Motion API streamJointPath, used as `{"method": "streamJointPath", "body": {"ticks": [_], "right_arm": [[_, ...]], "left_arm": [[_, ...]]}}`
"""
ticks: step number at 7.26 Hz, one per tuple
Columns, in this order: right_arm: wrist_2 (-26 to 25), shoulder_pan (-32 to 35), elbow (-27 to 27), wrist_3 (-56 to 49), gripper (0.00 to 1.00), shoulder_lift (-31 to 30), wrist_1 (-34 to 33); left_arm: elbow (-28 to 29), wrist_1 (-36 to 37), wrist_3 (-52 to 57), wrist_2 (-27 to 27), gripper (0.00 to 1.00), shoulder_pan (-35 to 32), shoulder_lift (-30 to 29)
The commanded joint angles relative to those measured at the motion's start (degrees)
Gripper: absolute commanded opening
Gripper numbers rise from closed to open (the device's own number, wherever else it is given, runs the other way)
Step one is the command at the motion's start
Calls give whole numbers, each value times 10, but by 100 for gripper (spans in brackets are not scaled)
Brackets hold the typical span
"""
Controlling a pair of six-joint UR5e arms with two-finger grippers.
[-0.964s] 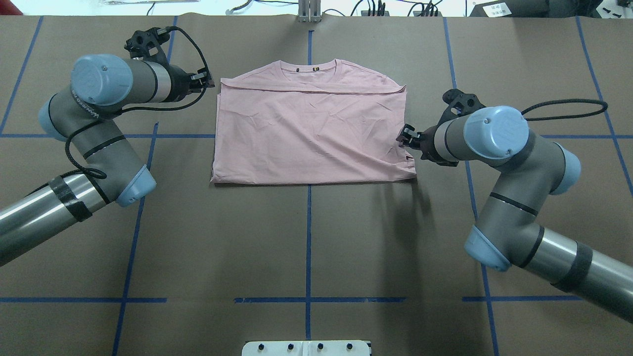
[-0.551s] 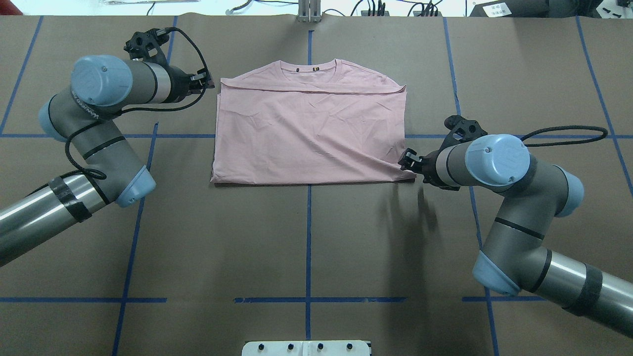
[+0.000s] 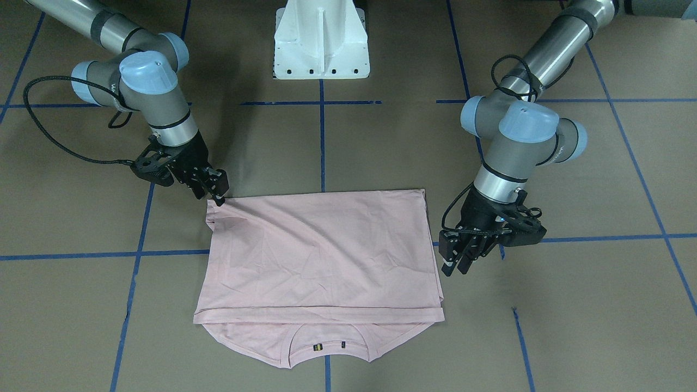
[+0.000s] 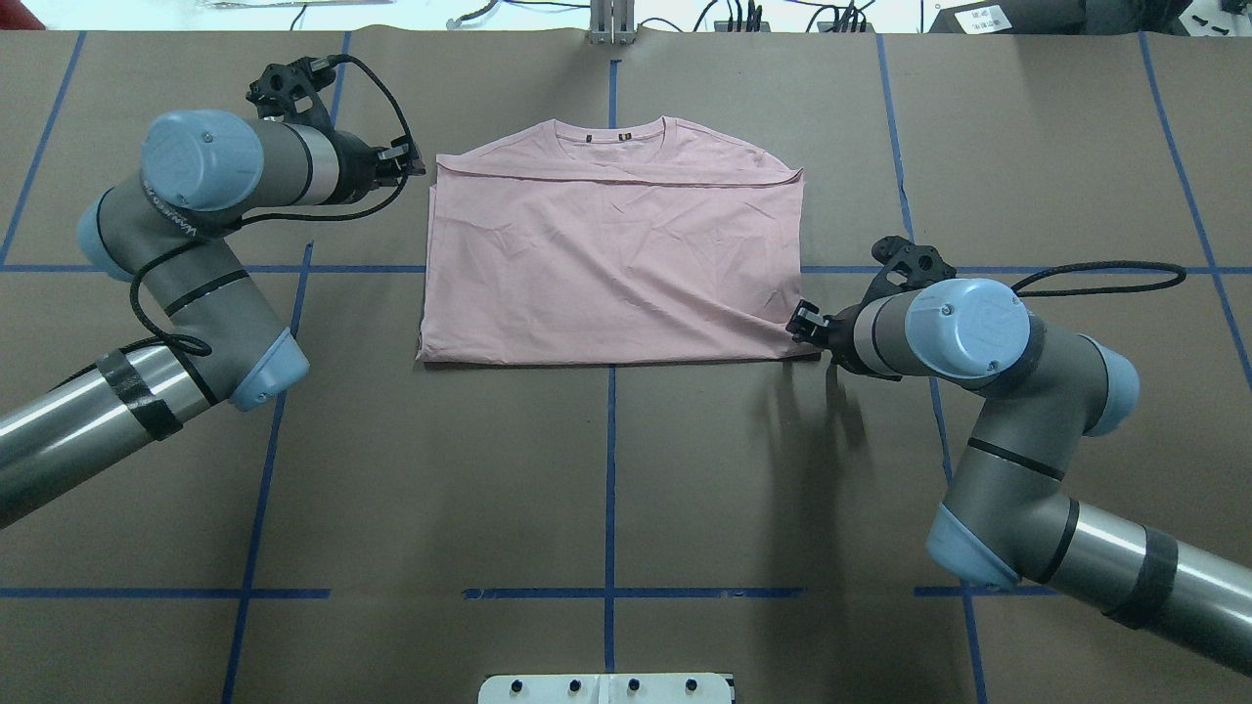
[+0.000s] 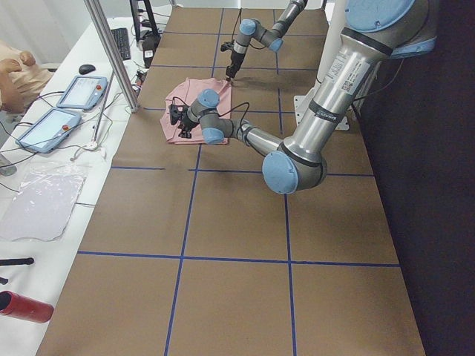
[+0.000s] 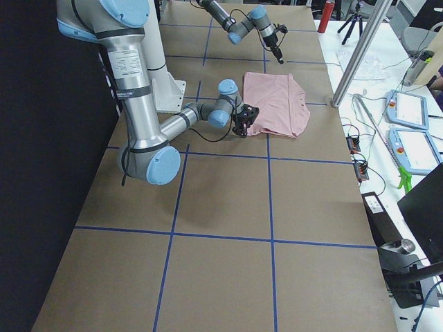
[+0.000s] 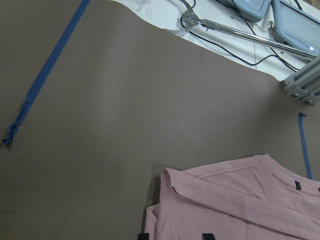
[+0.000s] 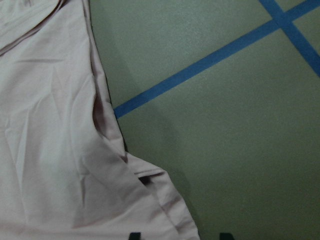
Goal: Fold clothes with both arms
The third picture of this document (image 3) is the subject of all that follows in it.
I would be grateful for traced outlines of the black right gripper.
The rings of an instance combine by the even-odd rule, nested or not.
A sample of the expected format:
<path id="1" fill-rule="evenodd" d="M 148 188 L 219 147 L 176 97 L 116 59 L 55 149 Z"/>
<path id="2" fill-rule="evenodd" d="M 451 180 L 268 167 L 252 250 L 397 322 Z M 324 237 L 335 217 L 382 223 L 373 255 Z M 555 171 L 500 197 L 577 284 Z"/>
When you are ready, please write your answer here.
<path id="1" fill-rule="evenodd" d="M 227 172 L 209 163 L 209 150 L 201 132 L 180 146 L 165 146 L 164 153 L 168 157 L 167 168 L 197 199 L 211 196 L 217 206 L 224 204 L 229 190 Z"/>

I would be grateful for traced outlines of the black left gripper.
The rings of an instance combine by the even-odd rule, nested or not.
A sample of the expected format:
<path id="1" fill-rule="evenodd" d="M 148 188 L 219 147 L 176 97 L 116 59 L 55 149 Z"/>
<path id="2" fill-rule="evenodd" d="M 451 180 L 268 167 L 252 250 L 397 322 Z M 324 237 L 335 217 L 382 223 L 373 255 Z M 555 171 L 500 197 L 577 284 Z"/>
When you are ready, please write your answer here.
<path id="1" fill-rule="evenodd" d="M 448 214 L 464 195 L 460 221 L 455 226 L 447 226 Z M 468 273 L 474 261 L 488 255 L 499 238 L 510 233 L 510 228 L 505 227 L 504 220 L 493 210 L 493 204 L 473 188 L 464 188 L 445 209 L 441 228 L 439 254 L 443 258 L 441 271 L 446 276 L 451 276 L 455 270 Z"/>

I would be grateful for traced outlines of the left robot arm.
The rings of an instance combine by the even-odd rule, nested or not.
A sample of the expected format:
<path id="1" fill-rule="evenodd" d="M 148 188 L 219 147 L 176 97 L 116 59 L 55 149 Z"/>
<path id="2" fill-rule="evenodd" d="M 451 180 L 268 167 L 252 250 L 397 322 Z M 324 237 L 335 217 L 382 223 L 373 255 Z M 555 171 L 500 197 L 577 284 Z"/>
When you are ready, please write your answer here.
<path id="1" fill-rule="evenodd" d="M 506 109 L 516 67 L 547 87 L 538 104 L 588 130 L 588 148 L 557 172 L 540 166 L 528 206 L 549 232 L 508 260 L 572 261 L 598 268 L 617 258 L 667 256 L 695 265 L 695 9 L 680 1 L 602 1 L 591 32 L 558 13 L 575 1 L 448 1 L 466 97 Z M 549 38 L 543 33 L 550 26 Z"/>

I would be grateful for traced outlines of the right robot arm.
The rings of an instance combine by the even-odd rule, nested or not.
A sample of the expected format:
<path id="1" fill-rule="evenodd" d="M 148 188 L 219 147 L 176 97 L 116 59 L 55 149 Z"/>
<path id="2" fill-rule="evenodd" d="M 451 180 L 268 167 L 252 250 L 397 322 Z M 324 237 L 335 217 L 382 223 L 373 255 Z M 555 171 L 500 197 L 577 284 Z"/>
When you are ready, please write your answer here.
<path id="1" fill-rule="evenodd" d="M 197 199 L 217 205 L 229 190 L 227 174 L 215 169 L 177 73 L 189 62 L 184 41 L 174 33 L 155 34 L 98 1 L 32 1 L 30 4 L 92 42 L 114 53 L 88 60 L 67 77 L 75 94 L 88 103 L 118 113 L 141 113 L 152 134 L 134 160 L 111 160 L 128 166 L 145 181 L 163 187 L 179 182 Z"/>

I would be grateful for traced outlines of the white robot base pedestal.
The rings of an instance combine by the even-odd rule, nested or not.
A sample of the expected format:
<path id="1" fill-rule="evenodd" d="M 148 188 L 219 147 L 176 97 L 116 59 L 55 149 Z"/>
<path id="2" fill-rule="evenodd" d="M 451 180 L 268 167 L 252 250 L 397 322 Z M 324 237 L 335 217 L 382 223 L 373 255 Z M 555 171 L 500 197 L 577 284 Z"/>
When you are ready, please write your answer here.
<path id="1" fill-rule="evenodd" d="M 273 77 L 368 78 L 367 8 L 363 1 L 288 1 L 278 8 Z"/>

